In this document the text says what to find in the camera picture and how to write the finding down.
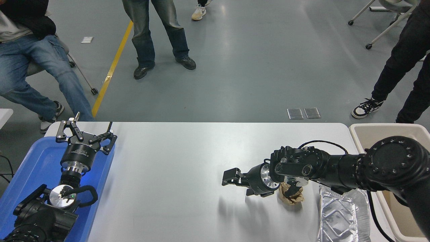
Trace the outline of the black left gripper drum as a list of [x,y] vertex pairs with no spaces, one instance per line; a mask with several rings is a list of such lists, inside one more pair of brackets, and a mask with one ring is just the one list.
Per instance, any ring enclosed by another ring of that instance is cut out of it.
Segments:
[[83,170],[91,170],[96,153],[101,148],[100,143],[88,144],[88,140],[80,141],[73,136],[69,138],[68,144],[60,165],[63,168],[68,168],[73,162],[79,162],[83,165]]

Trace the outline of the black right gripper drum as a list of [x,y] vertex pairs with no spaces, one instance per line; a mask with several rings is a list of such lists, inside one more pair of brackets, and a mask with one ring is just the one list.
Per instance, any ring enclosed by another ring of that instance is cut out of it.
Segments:
[[249,170],[249,196],[267,196],[269,182],[268,164],[260,164]]

